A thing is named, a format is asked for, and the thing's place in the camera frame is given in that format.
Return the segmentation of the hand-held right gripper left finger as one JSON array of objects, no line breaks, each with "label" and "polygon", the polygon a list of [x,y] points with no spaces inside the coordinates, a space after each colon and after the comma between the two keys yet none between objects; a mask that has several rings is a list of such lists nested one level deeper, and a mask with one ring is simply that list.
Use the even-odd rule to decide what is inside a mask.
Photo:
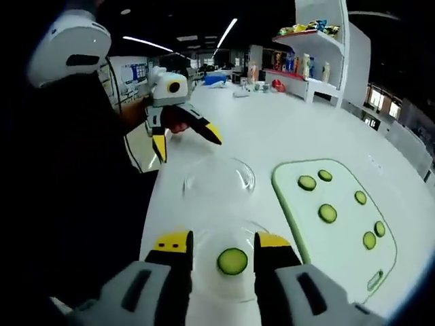
[{"label": "hand-held right gripper left finger", "polygon": [[143,261],[102,286],[68,315],[69,325],[185,325],[192,291],[194,235],[163,234]]}]

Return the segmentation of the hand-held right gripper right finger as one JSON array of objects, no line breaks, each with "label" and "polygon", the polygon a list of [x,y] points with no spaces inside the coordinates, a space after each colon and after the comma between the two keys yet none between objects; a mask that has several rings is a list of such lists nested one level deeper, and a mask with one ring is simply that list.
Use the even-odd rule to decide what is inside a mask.
[{"label": "hand-held right gripper right finger", "polygon": [[254,289],[262,325],[385,325],[383,317],[354,302],[291,244],[266,232],[254,237]]}]

